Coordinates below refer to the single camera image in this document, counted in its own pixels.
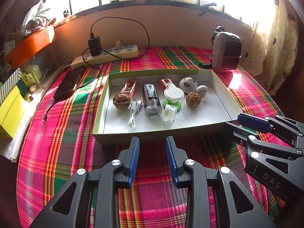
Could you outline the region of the walnut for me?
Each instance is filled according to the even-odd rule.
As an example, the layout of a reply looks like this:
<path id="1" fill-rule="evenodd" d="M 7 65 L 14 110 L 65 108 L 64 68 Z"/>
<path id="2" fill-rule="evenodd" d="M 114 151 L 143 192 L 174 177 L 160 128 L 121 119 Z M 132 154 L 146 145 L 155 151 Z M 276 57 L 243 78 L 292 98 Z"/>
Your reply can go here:
<path id="1" fill-rule="evenodd" d="M 118 93 L 113 98 L 113 104 L 119 110 L 126 110 L 131 104 L 131 98 L 128 94 Z"/>
<path id="2" fill-rule="evenodd" d="M 201 103 L 201 96 L 199 93 L 196 92 L 190 92 L 186 96 L 186 104 L 191 107 L 191 108 L 196 108 L 200 105 Z"/>

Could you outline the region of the white ribbed small spool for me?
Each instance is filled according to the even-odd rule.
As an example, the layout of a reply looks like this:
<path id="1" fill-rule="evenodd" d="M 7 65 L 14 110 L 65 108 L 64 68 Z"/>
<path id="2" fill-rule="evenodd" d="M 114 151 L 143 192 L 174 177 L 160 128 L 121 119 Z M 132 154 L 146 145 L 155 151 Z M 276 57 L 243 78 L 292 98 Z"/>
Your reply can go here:
<path id="1" fill-rule="evenodd" d="M 177 106 L 167 104 L 164 108 L 163 121 L 173 124 L 177 114 Z"/>

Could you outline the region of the green spool with white top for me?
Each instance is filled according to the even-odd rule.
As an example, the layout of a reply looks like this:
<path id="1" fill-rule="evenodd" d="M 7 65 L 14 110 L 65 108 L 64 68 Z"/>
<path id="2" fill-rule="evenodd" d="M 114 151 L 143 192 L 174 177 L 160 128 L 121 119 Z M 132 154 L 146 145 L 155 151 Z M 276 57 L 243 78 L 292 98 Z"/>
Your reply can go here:
<path id="1" fill-rule="evenodd" d="M 184 98 L 183 90 L 177 87 L 170 87 L 165 89 L 164 96 L 165 96 L 165 100 L 163 102 L 163 106 L 165 107 L 166 105 L 169 104 L 175 105 L 177 106 L 177 112 L 179 112 L 181 109 L 180 100 Z"/>

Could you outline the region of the black silver lighter gadget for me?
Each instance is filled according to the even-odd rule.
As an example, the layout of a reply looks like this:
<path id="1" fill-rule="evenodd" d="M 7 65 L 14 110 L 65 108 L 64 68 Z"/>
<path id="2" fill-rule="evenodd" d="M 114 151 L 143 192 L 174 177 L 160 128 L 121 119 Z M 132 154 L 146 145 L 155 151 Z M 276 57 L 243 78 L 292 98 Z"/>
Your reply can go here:
<path id="1" fill-rule="evenodd" d="M 156 86 L 154 84 L 144 84 L 142 88 L 145 115 L 158 116 L 162 113 L 162 106 Z"/>

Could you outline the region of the walnut in tray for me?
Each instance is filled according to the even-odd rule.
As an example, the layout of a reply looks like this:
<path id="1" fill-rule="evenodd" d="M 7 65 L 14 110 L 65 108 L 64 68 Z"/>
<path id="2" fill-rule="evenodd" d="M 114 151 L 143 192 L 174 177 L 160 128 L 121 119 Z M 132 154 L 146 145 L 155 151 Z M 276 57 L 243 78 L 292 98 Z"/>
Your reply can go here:
<path id="1" fill-rule="evenodd" d="M 126 110 L 131 104 L 131 98 L 128 94 L 118 93 L 113 98 L 113 104 L 119 110 Z"/>

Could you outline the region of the white cardboard box tray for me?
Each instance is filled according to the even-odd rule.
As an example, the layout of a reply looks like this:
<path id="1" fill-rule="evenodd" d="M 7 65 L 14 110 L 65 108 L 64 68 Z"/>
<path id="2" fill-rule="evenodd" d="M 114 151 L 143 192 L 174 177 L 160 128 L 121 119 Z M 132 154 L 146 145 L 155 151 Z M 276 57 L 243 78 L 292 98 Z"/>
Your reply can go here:
<path id="1" fill-rule="evenodd" d="M 212 70 L 162 69 L 109 74 L 93 135 L 101 145 L 201 135 L 242 110 Z"/>

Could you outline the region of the polka dot curtain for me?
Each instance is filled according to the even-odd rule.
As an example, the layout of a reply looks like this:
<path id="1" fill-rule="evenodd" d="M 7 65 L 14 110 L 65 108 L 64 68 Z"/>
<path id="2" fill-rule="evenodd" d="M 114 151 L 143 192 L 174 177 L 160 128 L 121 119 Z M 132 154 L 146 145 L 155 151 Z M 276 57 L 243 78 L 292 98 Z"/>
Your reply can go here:
<path id="1" fill-rule="evenodd" d="M 270 95 L 276 95 L 295 65 L 297 13 L 288 0 L 266 0 L 259 12 L 241 66 Z"/>

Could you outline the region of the small black object by heater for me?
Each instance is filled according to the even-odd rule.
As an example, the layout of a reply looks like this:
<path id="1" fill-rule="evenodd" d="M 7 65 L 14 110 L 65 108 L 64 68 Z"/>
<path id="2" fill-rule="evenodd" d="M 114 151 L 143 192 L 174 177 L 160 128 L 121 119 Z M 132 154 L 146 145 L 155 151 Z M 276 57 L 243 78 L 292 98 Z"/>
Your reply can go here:
<path id="1" fill-rule="evenodd" d="M 200 63 L 199 66 L 204 69 L 210 69 L 212 68 L 212 63 Z"/>

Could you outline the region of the pink nail clipper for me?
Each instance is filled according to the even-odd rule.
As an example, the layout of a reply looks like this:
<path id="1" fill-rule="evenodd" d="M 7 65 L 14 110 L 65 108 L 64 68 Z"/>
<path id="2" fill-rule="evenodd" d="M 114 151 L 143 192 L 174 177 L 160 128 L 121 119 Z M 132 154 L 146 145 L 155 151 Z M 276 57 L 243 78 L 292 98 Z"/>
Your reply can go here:
<path id="1" fill-rule="evenodd" d="M 124 87 L 121 90 L 121 94 L 126 94 L 132 99 L 134 97 L 136 83 L 137 82 L 135 79 L 127 80 L 127 82 L 125 83 Z"/>

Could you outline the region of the pink small case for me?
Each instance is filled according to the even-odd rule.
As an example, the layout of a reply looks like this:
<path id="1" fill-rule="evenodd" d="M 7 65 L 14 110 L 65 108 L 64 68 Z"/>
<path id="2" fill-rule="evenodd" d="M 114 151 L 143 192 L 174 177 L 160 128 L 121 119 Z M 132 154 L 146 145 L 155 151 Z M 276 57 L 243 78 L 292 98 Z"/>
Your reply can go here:
<path id="1" fill-rule="evenodd" d="M 171 79 L 161 79 L 159 81 L 160 84 L 160 88 L 162 89 L 162 91 L 165 91 L 165 89 L 170 88 L 170 87 L 174 87 L 175 85 L 172 83 Z"/>

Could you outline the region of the white power strip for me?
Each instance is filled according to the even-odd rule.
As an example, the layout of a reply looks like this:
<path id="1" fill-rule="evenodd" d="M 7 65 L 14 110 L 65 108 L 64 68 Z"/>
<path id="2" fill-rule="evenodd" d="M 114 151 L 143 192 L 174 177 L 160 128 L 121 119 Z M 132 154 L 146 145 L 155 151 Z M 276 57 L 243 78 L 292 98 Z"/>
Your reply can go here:
<path id="1" fill-rule="evenodd" d="M 115 50 L 112 48 L 107 49 L 106 51 L 110 52 L 110 54 L 103 51 L 98 56 L 91 56 L 91 54 L 85 54 L 83 55 L 83 57 L 79 56 L 75 58 L 74 61 L 71 63 L 71 68 L 75 69 L 78 67 L 86 67 L 87 64 L 84 62 L 84 60 L 90 65 L 98 65 L 115 60 L 137 58 L 139 56 L 137 45 L 124 46 L 122 49 L 119 50 Z"/>

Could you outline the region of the yellow box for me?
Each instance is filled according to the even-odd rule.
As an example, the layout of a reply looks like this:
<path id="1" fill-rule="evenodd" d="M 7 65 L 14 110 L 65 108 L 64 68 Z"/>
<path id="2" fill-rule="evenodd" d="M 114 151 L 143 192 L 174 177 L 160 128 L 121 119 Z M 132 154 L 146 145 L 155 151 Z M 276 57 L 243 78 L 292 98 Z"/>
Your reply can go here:
<path id="1" fill-rule="evenodd" d="M 12 139 L 15 135 L 20 119 L 24 114 L 27 102 L 15 86 L 1 103 L 1 139 Z"/>

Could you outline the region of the black charger adapter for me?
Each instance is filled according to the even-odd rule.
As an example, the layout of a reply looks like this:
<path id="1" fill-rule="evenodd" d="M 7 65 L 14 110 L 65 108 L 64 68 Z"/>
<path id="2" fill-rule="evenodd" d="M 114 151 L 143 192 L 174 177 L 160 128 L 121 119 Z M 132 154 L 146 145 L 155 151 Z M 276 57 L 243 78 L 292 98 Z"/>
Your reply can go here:
<path id="1" fill-rule="evenodd" d="M 88 46 L 92 57 L 98 56 L 102 52 L 101 39 L 99 36 L 95 36 L 94 33 L 90 33 L 88 40 Z"/>

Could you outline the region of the glass tank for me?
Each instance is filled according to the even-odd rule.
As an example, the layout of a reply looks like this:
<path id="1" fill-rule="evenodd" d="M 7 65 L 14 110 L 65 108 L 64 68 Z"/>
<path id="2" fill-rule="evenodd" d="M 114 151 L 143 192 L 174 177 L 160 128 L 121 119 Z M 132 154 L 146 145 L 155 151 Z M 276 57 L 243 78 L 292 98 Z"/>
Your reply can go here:
<path id="1" fill-rule="evenodd" d="M 22 81 L 26 87 L 40 87 L 58 69 L 58 61 L 53 44 L 41 49 L 21 66 Z"/>

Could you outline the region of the green striped box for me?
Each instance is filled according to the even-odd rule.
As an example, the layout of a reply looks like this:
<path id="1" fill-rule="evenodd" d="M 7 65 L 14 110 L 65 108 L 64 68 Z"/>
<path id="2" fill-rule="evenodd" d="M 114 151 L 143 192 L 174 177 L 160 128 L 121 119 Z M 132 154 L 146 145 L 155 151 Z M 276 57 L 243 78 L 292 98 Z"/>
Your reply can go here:
<path id="1" fill-rule="evenodd" d="M 14 73 L 6 80 L 6 82 L 1 86 L 0 91 L 0 104 L 2 104 L 8 94 L 17 85 L 17 83 L 22 79 L 22 71 L 17 68 Z"/>

